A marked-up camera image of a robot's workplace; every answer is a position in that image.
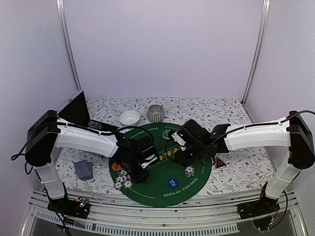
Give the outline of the blue poker chip stack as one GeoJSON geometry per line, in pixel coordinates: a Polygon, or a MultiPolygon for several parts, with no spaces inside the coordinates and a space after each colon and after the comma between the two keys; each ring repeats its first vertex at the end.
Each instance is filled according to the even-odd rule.
{"type": "Polygon", "coordinates": [[[192,166],[185,167],[186,177],[193,177],[195,175],[195,169],[192,166]]]}

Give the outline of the blue poker chips pile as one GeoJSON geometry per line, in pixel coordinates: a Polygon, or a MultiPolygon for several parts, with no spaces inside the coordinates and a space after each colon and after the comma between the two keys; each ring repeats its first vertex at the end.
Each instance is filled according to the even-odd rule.
{"type": "Polygon", "coordinates": [[[133,182],[129,173],[125,170],[118,172],[118,176],[115,178],[114,187],[117,190],[122,188],[131,189],[133,187],[133,182]]]}

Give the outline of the orange big blind button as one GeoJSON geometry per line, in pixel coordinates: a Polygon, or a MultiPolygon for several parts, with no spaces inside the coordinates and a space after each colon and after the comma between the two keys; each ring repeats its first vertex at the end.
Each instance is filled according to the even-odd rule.
{"type": "Polygon", "coordinates": [[[120,164],[117,164],[116,162],[114,162],[111,166],[112,170],[115,172],[119,172],[122,168],[120,166],[120,164]]]}

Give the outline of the blue small blind button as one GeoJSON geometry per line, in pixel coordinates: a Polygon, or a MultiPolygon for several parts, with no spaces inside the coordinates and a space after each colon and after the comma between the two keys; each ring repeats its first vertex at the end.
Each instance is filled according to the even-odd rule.
{"type": "Polygon", "coordinates": [[[170,189],[176,189],[179,187],[179,181],[175,178],[171,178],[167,181],[167,186],[170,188],[170,189]]]}

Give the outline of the grey playing card deck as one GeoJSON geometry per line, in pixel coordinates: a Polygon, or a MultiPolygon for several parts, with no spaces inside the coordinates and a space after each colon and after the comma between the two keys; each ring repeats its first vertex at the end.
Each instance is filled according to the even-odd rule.
{"type": "Polygon", "coordinates": [[[94,178],[93,164],[86,160],[74,162],[75,174],[80,180],[86,181],[94,178]]]}

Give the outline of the clear acrylic dealer button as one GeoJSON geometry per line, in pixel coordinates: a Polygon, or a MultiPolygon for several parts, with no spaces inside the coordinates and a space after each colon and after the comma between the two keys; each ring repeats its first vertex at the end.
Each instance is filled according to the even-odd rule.
{"type": "Polygon", "coordinates": [[[169,139],[169,132],[170,132],[170,130],[164,130],[162,133],[162,137],[164,139],[169,139]]]}

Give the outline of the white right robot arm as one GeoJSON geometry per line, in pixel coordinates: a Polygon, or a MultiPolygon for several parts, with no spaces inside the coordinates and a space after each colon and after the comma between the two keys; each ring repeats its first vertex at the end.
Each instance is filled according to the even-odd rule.
{"type": "Polygon", "coordinates": [[[175,162],[185,167],[200,157],[214,157],[218,153],[239,149],[288,148],[275,176],[266,183],[262,198],[254,204],[258,214],[265,214],[273,207],[273,200],[279,198],[300,172],[315,163],[313,135],[301,117],[303,113],[290,111],[284,118],[261,123],[221,124],[212,131],[190,119],[178,131],[169,132],[168,137],[180,147],[180,151],[175,154],[175,162]]]}

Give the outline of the black triangular all-in marker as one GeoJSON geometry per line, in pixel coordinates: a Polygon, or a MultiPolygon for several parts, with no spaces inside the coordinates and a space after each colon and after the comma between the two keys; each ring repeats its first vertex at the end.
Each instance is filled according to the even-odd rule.
{"type": "Polygon", "coordinates": [[[226,166],[226,164],[219,158],[216,159],[216,164],[215,164],[215,168],[218,169],[218,168],[221,168],[221,167],[224,167],[226,166]]]}

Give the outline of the striped grey ceramic cup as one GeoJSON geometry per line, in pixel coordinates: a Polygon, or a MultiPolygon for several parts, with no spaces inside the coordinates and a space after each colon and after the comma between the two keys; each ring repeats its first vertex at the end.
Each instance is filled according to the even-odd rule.
{"type": "Polygon", "coordinates": [[[160,123],[164,120],[165,112],[161,105],[152,105],[147,110],[147,118],[152,123],[160,123]]]}

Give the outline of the floral white tablecloth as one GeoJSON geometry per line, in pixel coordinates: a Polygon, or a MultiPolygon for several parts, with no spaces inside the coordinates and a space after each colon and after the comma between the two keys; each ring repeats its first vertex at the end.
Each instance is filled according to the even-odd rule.
{"type": "MultiPolygon", "coordinates": [[[[182,125],[193,119],[211,130],[218,124],[248,124],[250,118],[236,99],[218,98],[104,98],[90,99],[87,107],[93,120],[119,126],[122,112],[133,110],[140,116],[140,124],[147,124],[147,109],[161,105],[165,110],[164,121],[182,125]]],[[[211,171],[208,182],[199,195],[221,195],[260,189],[275,171],[266,150],[262,147],[246,148],[220,154],[226,164],[211,171]]],[[[75,149],[60,149],[54,162],[61,180],[68,189],[118,195],[109,173],[109,161],[100,155],[75,149]],[[75,174],[74,162],[86,160],[93,164],[91,180],[80,180],[75,174]]]]}

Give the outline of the poker chip row upper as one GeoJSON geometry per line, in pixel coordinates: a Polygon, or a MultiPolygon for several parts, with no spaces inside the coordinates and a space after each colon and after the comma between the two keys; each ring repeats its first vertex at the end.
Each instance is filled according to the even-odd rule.
{"type": "Polygon", "coordinates": [[[101,130],[102,129],[102,124],[97,122],[97,121],[93,121],[93,120],[89,121],[88,126],[90,128],[97,129],[97,130],[101,130]]]}

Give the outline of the aluminium poker chip case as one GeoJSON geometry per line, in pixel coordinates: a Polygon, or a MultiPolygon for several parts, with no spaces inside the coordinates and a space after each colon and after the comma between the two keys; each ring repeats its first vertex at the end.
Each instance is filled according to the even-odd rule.
{"type": "MultiPolygon", "coordinates": [[[[73,96],[71,96],[67,101],[65,101],[57,109],[57,114],[60,118],[63,118],[71,123],[78,124],[86,128],[90,128],[88,126],[88,123],[92,119],[90,118],[90,114],[85,99],[85,94],[82,89],[77,91],[73,96]]],[[[118,129],[117,126],[106,124],[101,121],[97,122],[102,124],[102,129],[100,131],[113,132],[118,129]]]]}

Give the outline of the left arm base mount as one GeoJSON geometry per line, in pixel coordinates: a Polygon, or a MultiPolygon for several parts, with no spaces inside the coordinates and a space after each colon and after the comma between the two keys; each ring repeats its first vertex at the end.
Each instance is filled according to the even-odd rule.
{"type": "Polygon", "coordinates": [[[61,215],[87,219],[91,205],[86,202],[70,200],[68,198],[49,199],[48,209],[61,215]]]}

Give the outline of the right aluminium frame post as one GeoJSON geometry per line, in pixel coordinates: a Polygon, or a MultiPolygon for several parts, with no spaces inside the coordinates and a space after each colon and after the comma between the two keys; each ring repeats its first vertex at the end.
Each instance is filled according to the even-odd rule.
{"type": "Polygon", "coordinates": [[[254,83],[255,74],[256,74],[258,64],[259,64],[261,50],[263,47],[264,36],[266,33],[267,24],[268,24],[270,4],[271,4],[270,0],[262,1],[262,10],[261,10],[256,46],[255,46],[254,55],[253,55],[253,59],[252,59],[252,63],[251,63],[250,71],[249,71],[249,76],[248,76],[247,83],[245,86],[245,91],[243,93],[243,97],[241,101],[243,106],[246,106],[246,104],[249,101],[250,93],[251,93],[252,86],[254,83]]]}

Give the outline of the left aluminium frame post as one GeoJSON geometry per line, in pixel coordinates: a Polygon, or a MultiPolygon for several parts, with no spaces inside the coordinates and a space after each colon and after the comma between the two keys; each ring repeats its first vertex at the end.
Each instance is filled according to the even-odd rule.
{"type": "Polygon", "coordinates": [[[57,14],[61,29],[61,34],[63,38],[63,43],[65,47],[65,53],[68,60],[70,72],[73,78],[74,86],[76,90],[81,90],[82,86],[79,80],[74,55],[71,48],[71,42],[70,42],[70,36],[69,31],[67,27],[67,21],[66,21],[66,14],[65,14],[65,8],[64,8],[64,1],[63,0],[56,0],[56,7],[57,7],[57,14]]]}

